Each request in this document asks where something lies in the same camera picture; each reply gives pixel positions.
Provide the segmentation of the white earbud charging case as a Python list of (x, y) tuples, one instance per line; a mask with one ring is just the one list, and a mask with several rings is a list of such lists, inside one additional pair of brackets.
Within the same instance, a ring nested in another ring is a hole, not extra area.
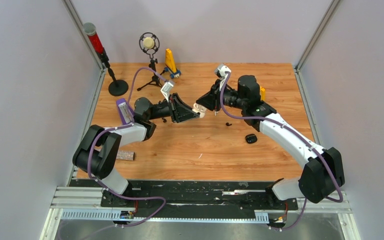
[(202, 119), (206, 115), (207, 108), (205, 108), (204, 106), (202, 106), (198, 103), (194, 103), (193, 107), (192, 107), (192, 111), (197, 113), (199, 115), (199, 118)]

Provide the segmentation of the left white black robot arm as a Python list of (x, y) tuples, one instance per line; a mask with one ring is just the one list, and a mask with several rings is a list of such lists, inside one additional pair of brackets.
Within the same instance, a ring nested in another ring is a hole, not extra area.
[(177, 93), (153, 104), (146, 97), (138, 98), (131, 107), (121, 101), (121, 115), (127, 119), (123, 125), (101, 127), (91, 125), (75, 150), (72, 163), (88, 173), (90, 177), (114, 192), (114, 200), (120, 206), (129, 206), (133, 193), (129, 190), (129, 181), (116, 169), (115, 162), (119, 148), (150, 139), (156, 129), (154, 119), (171, 118), (174, 123), (183, 123), (204, 116), (199, 106), (184, 103)]

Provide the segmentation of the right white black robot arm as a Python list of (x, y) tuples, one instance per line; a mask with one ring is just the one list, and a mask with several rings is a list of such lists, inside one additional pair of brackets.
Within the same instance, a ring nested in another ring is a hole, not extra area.
[(255, 76), (243, 75), (237, 88), (227, 85), (229, 75), (221, 77), (201, 96), (196, 104), (209, 111), (223, 111), (226, 107), (241, 110), (240, 120), (278, 143), (300, 165), (299, 177), (275, 181), (267, 189), (266, 204), (278, 209), (288, 199), (304, 198), (312, 203), (328, 199), (341, 203), (341, 186), (345, 174), (341, 153), (334, 147), (325, 148), (299, 133), (288, 124), (261, 96), (261, 87)]

